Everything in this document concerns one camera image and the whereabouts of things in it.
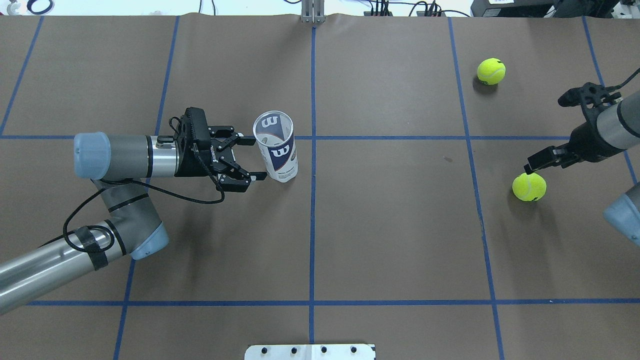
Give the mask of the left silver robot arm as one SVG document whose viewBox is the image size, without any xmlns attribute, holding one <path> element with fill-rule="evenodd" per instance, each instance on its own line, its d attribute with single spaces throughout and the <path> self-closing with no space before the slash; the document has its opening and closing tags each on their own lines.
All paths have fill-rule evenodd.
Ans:
<svg viewBox="0 0 640 360">
<path fill-rule="evenodd" d="M 265 180 L 265 171 L 249 172 L 236 161 L 233 146 L 256 139 L 233 126 L 180 125 L 169 136 L 110 136 L 103 132 L 74 137 L 74 167 L 96 192 L 62 224 L 58 237 L 1 264 L 1 313 L 45 294 L 120 258 L 140 260 L 169 243 L 169 235 L 149 191 L 206 204 L 146 183 L 151 178 L 207 177 L 220 193 L 246 192 Z"/>
</svg>

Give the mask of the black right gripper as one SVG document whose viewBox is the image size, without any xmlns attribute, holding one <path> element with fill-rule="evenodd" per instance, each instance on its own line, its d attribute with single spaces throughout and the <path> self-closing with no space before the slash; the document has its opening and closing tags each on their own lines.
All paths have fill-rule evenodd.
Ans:
<svg viewBox="0 0 640 360">
<path fill-rule="evenodd" d="M 624 150 L 621 148 L 606 142 L 592 123 L 585 121 L 571 132 L 566 148 L 547 146 L 530 155 L 523 168 L 526 174 L 534 174 L 548 167 L 560 166 L 564 162 L 567 164 L 598 163 L 622 152 Z"/>
</svg>

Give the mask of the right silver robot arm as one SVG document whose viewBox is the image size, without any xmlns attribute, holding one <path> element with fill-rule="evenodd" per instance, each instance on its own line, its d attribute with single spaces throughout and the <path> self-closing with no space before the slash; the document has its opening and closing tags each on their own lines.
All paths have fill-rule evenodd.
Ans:
<svg viewBox="0 0 640 360">
<path fill-rule="evenodd" d="M 558 98 L 561 107 L 580 107 L 585 122 L 572 130 L 569 141 L 547 146 L 527 158 L 524 171 L 599 163 L 640 143 L 640 93 L 623 97 L 617 86 L 587 82 Z"/>
</svg>

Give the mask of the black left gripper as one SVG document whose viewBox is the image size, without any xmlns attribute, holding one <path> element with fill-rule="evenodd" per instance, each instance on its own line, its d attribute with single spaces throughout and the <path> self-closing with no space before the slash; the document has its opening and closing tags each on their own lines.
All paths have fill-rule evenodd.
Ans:
<svg viewBox="0 0 640 360">
<path fill-rule="evenodd" d="M 212 176 L 225 193 L 245 193 L 253 182 L 262 182 L 267 177 L 266 171 L 240 171 L 240 165 L 234 156 L 234 146 L 253 146 L 257 141 L 256 137 L 238 133 L 231 125 L 208 125 L 210 150 L 198 151 L 195 143 L 192 144 L 192 148 L 181 150 L 180 130 L 182 125 L 174 129 L 178 157 L 175 177 Z"/>
</svg>

